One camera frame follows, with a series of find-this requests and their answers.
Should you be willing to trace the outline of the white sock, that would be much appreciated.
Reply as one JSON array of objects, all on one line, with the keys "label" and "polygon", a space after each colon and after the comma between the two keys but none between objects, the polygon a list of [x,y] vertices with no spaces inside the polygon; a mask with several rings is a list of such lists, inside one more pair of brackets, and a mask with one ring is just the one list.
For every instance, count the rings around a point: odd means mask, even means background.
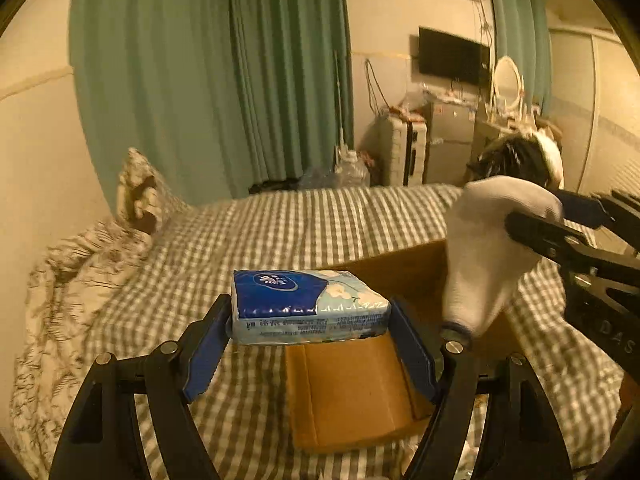
[{"label": "white sock", "polygon": [[448,275],[442,319],[448,330],[471,340],[487,332],[520,278],[540,260],[506,232],[504,222],[513,211],[563,219],[561,202],[551,192],[507,176],[465,185],[445,214]]}]

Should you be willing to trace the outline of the blue tissue pack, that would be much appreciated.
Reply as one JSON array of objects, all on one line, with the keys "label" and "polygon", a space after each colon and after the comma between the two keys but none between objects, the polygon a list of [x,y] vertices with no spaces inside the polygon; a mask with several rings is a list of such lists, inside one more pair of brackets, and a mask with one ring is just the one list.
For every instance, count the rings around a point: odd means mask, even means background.
[{"label": "blue tissue pack", "polygon": [[344,270],[235,270],[232,338],[239,344],[321,344],[386,332],[390,302]]}]

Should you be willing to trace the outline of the oval white mirror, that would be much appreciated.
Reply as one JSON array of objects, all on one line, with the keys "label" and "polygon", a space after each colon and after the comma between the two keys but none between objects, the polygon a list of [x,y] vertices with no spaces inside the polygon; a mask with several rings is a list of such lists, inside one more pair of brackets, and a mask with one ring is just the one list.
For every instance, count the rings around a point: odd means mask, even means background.
[{"label": "oval white mirror", "polygon": [[492,106],[506,113],[520,112],[525,94],[524,78],[509,55],[498,59],[492,71]]}]

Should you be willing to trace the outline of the grey cabinet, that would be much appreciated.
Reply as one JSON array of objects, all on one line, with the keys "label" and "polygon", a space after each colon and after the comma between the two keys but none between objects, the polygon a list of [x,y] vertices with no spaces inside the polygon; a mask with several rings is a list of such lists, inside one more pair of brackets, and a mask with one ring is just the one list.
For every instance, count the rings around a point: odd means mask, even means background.
[{"label": "grey cabinet", "polygon": [[427,148],[423,182],[462,185],[471,158],[475,110],[428,101],[424,106]]}]

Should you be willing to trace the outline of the floral patterned duvet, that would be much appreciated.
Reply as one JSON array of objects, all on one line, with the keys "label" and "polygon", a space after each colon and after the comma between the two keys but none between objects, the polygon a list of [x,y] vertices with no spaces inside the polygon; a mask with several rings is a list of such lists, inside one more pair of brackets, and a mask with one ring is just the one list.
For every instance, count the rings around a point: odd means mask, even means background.
[{"label": "floral patterned duvet", "polygon": [[96,222],[47,248],[29,273],[26,336],[10,403],[13,449],[35,479],[49,477],[58,438],[90,366],[96,317],[152,246],[116,220]]}]

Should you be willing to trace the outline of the white suitcase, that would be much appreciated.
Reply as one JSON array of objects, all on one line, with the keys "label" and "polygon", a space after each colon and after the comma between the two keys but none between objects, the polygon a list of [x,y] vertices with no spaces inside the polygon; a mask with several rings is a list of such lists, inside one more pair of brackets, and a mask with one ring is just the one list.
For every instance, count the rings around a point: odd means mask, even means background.
[{"label": "white suitcase", "polygon": [[427,126],[387,115],[378,124],[382,185],[415,186],[423,183]]}]

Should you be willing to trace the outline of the green curtain right window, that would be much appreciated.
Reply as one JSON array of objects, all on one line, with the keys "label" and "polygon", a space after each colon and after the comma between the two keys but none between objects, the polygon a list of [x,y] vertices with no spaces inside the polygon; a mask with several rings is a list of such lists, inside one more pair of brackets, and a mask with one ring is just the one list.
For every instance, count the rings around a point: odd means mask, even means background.
[{"label": "green curtain right window", "polygon": [[510,56],[524,79],[524,101],[548,110],[551,98],[551,44],[547,0],[491,0],[497,58]]}]

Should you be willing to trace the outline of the cardboard box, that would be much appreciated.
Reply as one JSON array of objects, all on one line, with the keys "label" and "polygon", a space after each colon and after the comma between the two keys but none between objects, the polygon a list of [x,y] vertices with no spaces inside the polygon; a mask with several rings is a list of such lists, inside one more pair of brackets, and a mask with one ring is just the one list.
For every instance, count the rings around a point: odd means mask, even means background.
[{"label": "cardboard box", "polygon": [[[342,268],[383,297],[399,300],[414,326],[439,329],[447,277],[444,240],[346,262]],[[416,436],[434,411],[414,388],[389,334],[288,346],[285,362],[297,451],[346,453]]]}]

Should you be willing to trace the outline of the clear water bottle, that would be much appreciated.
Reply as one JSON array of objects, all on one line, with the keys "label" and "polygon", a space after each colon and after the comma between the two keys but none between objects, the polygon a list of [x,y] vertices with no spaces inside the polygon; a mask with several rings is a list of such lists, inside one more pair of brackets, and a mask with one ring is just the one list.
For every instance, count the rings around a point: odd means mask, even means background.
[{"label": "clear water bottle", "polygon": [[354,150],[341,150],[337,153],[334,166],[336,188],[368,188],[370,174],[367,165]]}]

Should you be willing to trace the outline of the floral pillow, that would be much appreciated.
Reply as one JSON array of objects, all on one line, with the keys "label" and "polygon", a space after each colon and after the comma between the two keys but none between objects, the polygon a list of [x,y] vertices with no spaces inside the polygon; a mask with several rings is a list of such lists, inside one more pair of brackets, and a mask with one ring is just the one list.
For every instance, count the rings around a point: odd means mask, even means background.
[{"label": "floral pillow", "polygon": [[145,155],[128,148],[116,192],[115,218],[122,226],[154,235],[173,216],[190,208]]}]

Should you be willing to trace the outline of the green curtain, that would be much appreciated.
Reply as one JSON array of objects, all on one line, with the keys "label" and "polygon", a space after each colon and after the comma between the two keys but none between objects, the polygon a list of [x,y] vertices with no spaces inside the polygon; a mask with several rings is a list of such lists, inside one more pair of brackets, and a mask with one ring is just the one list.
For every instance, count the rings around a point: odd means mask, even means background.
[{"label": "green curtain", "polygon": [[130,148],[208,204],[354,140],[346,0],[72,0],[70,62],[109,203]]}]

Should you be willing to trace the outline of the wall television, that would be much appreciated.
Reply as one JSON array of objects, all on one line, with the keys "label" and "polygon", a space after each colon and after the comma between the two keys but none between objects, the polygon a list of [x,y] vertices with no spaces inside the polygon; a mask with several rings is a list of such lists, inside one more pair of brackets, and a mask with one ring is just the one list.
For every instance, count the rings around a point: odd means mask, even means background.
[{"label": "wall television", "polygon": [[485,87],[490,49],[484,44],[430,28],[419,28],[418,67],[423,75]]}]

